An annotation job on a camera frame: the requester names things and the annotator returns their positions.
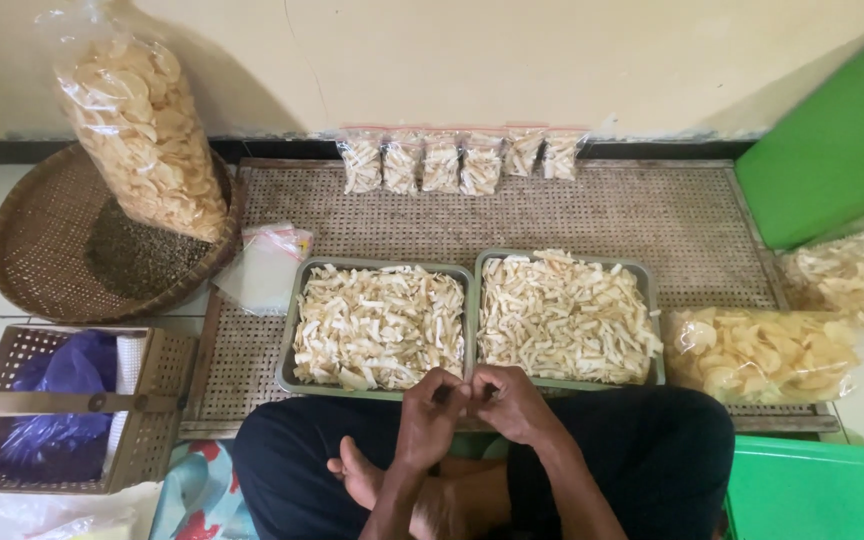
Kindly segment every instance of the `dark pants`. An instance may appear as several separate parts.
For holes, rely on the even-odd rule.
[[[549,399],[629,538],[710,540],[732,468],[725,408],[683,388],[635,387]],[[392,462],[402,405],[350,398],[265,403],[242,424],[232,457],[261,538],[356,538],[369,510],[326,468],[352,436],[372,463]],[[511,530],[561,537],[551,487],[531,447],[508,457]]]

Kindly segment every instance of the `green plastic board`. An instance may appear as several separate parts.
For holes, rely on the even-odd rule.
[[[742,155],[735,175],[772,249],[864,215],[864,50]]]
[[[735,540],[864,538],[864,447],[736,436],[726,509]]]

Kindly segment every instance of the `wooden handle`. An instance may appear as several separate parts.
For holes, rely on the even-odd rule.
[[[172,412],[179,410],[177,398],[57,392],[0,392],[0,416],[30,416],[62,412]]]

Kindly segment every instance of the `cream wall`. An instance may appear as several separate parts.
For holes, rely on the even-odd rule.
[[[32,20],[0,0],[0,139],[67,138]],[[864,43],[858,0],[135,0],[214,136],[343,122],[583,123],[743,139]]]

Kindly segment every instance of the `woven bamboo mat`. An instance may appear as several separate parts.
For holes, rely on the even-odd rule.
[[[741,198],[731,161],[580,161],[577,181],[503,178],[490,197],[385,191],[345,195],[341,161],[243,160],[243,227],[291,221],[312,253],[462,264],[490,247],[557,247],[651,268],[664,309],[785,308],[771,253]],[[284,319],[209,299],[181,435],[234,436],[276,384]],[[741,431],[837,429],[824,405],[732,407]]]

